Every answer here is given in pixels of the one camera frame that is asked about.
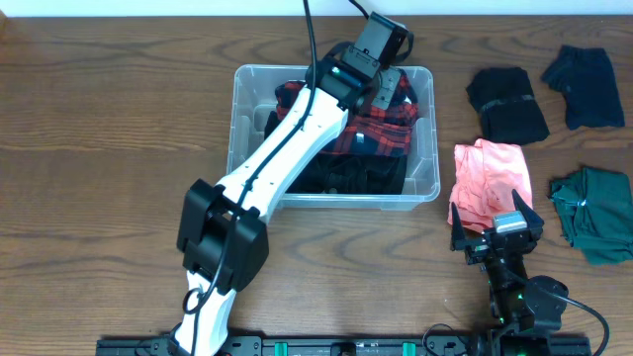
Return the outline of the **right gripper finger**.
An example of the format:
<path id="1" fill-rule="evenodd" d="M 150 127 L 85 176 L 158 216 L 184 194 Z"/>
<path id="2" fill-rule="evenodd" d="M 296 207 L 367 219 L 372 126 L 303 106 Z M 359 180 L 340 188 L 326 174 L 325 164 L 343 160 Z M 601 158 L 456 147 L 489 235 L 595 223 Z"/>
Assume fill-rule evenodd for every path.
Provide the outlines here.
<path id="1" fill-rule="evenodd" d="M 452 251 L 464 250 L 467 239 L 459 216 L 453 215 L 452 222 L 450 248 Z"/>
<path id="2" fill-rule="evenodd" d="M 511 191 L 512 200 L 515 206 L 515 209 L 523 215 L 527 227 L 531 230 L 539 230 L 543 231 L 544 221 L 542 218 L 536 214 L 521 198 L 519 193 L 516 190 Z"/>

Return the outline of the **red plaid flannel shirt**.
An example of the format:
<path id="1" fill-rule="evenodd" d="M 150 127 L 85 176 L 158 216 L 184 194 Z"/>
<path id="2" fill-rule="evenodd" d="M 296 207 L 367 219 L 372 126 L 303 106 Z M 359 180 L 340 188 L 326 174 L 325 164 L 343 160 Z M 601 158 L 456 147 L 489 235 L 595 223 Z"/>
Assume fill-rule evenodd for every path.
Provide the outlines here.
<path id="1" fill-rule="evenodd" d="M 321 154 L 374 155 L 403 157 L 408 155 L 411 132 L 418 120 L 419 104 L 405 72 L 386 110 L 371 107 L 367 113 L 354 116 L 340 136 L 327 144 Z"/>

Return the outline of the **black garment with band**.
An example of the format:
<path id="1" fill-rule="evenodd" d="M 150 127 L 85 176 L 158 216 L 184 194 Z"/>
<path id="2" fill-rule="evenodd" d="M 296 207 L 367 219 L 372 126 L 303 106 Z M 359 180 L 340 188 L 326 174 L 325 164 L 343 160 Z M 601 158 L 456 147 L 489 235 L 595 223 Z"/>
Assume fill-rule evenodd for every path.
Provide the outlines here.
<path id="1" fill-rule="evenodd" d="M 480 118 L 484 139 L 525 145 L 542 141 L 550 134 L 524 69 L 482 69 L 466 92 Z"/>

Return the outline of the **dark navy garment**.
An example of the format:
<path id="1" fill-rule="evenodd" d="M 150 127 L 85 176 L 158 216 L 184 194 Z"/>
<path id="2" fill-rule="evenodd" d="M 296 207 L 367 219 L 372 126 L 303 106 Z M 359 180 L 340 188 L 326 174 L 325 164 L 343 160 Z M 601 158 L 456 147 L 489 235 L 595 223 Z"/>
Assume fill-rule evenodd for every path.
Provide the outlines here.
<path id="1" fill-rule="evenodd" d="M 541 80 L 563 95 L 570 131 L 625 126 L 613 66 L 603 48 L 562 45 Z"/>

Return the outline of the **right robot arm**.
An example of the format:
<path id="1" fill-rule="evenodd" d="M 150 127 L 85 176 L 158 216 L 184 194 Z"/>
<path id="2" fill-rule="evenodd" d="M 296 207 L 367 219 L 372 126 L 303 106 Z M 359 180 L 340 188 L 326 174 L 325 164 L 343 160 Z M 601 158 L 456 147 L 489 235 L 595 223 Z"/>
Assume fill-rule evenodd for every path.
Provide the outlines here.
<path id="1" fill-rule="evenodd" d="M 529 278 L 523 256 L 532 252 L 544 221 L 511 192 L 514 210 L 494 217 L 494 225 L 479 237 L 469 237 L 457 206 L 451 205 L 450 248 L 465 253 L 466 263 L 488 275 L 491 310 L 500 322 L 466 346 L 468 355 L 551 355 L 550 334 L 562 327 L 568 289 L 547 276 Z"/>

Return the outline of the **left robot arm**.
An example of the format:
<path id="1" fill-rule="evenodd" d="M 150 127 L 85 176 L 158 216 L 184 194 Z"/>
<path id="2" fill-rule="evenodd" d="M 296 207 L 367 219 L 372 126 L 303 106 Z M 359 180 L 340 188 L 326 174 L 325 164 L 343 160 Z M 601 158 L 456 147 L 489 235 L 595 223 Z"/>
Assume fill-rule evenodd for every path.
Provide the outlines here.
<path id="1" fill-rule="evenodd" d="M 360 37 L 313 58 L 306 84 L 281 124 L 217 184 L 197 180 L 186 193 L 177 247 L 189 290 L 171 336 L 172 355 L 214 355 L 225 343 L 236 294 L 269 253 L 267 225 L 307 164 L 344 130 L 350 116 L 384 108 L 409 52 L 406 26 L 372 13 Z"/>

